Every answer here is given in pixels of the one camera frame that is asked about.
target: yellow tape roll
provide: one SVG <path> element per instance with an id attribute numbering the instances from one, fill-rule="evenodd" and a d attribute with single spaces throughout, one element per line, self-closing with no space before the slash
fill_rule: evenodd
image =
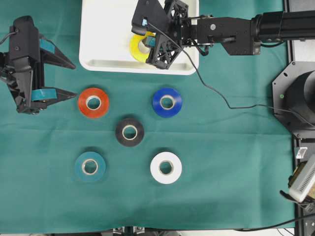
<path id="1" fill-rule="evenodd" d="M 148 36 L 154 36 L 152 32 L 147 32 L 145 36 L 134 35 L 130 42 L 130 53 L 139 62 L 146 63 L 149 53 L 143 53 L 139 49 L 139 43 Z"/>

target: robotic arm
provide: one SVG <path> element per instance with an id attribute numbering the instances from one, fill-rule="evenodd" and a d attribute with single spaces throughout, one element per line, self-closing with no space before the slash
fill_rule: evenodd
<path id="1" fill-rule="evenodd" d="M 146 63 L 168 69 L 181 52 L 163 32 L 182 48 L 196 47 L 201 55 L 220 43 L 229 55 L 259 55 L 262 43 L 315 38 L 315 11 L 269 12 L 251 20 L 213 16 L 188 16 L 189 6 L 180 0 L 166 0 L 164 9 L 158 0 L 139 0 L 132 19 L 132 32 L 145 35 L 155 32 L 143 42 L 151 48 Z"/>
<path id="2" fill-rule="evenodd" d="M 16 19 L 7 36 L 9 52 L 0 53 L 0 79 L 7 84 L 18 113 L 37 114 L 49 105 L 76 96 L 45 86 L 45 63 L 69 69 L 75 69 L 75 65 L 38 32 L 30 16 Z"/>

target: screw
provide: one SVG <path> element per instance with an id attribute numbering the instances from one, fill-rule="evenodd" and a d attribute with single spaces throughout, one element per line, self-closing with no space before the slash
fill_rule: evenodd
<path id="1" fill-rule="evenodd" d="M 216 25 L 215 24 L 210 25 L 210 29 L 211 30 L 215 30 L 216 29 Z"/>

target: white tape roll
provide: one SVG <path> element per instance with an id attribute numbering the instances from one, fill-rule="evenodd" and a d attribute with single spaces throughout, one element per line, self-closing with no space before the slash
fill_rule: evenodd
<path id="1" fill-rule="evenodd" d="M 161 164 L 168 162 L 171 166 L 171 171 L 168 174 L 164 174 L 161 171 Z M 182 163 L 180 159 L 171 152 L 161 152 L 156 155 L 151 162 L 151 174 L 153 178 L 160 183 L 170 184 L 174 183 L 182 174 Z"/>

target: black tape roll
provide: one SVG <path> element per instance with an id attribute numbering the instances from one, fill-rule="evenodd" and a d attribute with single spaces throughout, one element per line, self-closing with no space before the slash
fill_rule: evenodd
<path id="1" fill-rule="evenodd" d="M 136 130 L 135 137 L 128 138 L 124 136 L 125 129 L 132 127 Z M 141 143 L 144 137 L 144 129 L 142 124 L 136 119 L 127 118 L 120 121 L 116 127 L 116 138 L 119 143 L 126 147 L 134 147 Z"/>

